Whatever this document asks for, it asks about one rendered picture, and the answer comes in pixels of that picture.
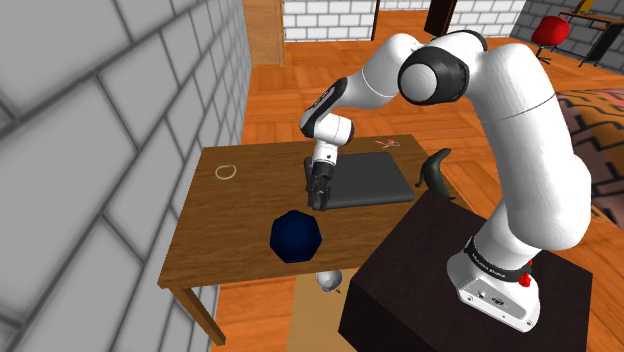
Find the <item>dark grey closed laptop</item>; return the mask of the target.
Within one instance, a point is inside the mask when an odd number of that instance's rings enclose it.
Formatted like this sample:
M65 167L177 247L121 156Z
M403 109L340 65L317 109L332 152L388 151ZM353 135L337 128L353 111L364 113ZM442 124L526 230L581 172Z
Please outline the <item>dark grey closed laptop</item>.
M413 201L414 192L388 152L340 154L325 209Z

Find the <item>dark blue faceted ball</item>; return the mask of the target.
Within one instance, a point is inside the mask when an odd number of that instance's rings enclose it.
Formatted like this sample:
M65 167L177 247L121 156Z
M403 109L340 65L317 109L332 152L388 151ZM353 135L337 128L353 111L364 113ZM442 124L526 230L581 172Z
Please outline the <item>dark blue faceted ball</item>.
M316 219L290 210L273 221L270 248L285 263L310 261L322 243Z

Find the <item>brown wooden table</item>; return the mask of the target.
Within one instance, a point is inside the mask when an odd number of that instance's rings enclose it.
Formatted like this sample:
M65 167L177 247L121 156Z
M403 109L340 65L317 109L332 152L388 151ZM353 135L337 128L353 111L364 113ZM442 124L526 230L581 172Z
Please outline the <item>brown wooden table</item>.
M313 142L203 149L158 285L168 289L217 346L225 334L194 290L200 286L362 265L411 203L316 211L322 243L310 261L284 263L270 248L273 221L309 213L303 161Z

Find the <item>grey round object under table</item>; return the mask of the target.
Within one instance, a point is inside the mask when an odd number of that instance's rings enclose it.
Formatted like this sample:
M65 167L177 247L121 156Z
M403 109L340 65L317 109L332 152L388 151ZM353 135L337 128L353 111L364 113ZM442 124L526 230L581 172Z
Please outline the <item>grey round object under table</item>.
M340 293L340 286L343 282L343 274L341 270L331 270L317 272L315 274L316 282L326 293Z

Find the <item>dark green curved chair back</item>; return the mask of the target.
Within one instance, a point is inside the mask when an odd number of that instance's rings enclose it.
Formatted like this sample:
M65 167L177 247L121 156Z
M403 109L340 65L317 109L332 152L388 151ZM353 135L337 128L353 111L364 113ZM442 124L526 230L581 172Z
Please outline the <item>dark green curved chair back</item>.
M443 175L440 169L440 163L451 153L451 148L442 148L429 156L421 166L419 181L415 184L419 188L423 183L427 188L448 199L454 200L455 197L451 196L444 181Z

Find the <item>dark robot stand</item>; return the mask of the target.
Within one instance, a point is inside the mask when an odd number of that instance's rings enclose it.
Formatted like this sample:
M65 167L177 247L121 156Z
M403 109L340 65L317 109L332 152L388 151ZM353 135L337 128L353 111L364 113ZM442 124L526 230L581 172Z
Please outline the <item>dark robot stand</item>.
M447 261L483 223L425 192L352 277L342 337L357 352L586 352L592 274L551 252L533 260L541 312L529 332L460 301Z

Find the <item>wooden door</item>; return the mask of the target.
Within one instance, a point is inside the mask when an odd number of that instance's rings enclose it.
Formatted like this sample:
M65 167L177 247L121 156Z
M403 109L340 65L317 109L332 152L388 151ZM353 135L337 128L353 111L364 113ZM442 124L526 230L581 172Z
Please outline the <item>wooden door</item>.
M284 66L282 5L282 0L243 0L253 66Z

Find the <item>dark brown cabinet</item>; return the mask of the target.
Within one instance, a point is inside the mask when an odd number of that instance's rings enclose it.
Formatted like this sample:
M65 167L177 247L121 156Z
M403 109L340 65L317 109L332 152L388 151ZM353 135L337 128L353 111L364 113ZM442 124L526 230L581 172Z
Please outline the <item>dark brown cabinet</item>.
M424 31L434 37L447 33L457 0L431 0Z

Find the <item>red office chair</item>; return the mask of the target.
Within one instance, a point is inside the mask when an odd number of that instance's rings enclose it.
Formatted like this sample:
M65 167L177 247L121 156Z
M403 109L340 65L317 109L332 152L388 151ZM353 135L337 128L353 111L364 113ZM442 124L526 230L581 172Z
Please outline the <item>red office chair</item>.
M551 59L542 57L542 50L545 47L555 47L561 44L568 37L569 32L570 24L567 20L559 16L545 16L531 36L531 42L538 46L537 59L549 64Z

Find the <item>patterned brown rug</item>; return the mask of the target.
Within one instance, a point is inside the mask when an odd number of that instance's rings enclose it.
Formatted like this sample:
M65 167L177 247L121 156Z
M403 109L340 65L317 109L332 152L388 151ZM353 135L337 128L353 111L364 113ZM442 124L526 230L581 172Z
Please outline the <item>patterned brown rug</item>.
M592 204L624 230L624 88L556 94L574 153L591 173Z

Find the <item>black desk with wooden top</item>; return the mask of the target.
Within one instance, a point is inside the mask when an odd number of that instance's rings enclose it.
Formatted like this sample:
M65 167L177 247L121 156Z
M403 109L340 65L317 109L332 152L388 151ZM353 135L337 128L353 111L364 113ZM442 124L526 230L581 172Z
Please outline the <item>black desk with wooden top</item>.
M566 40L557 50L582 63L624 72L624 0L594 0L587 15L608 18L607 22L585 17L559 15L570 24Z

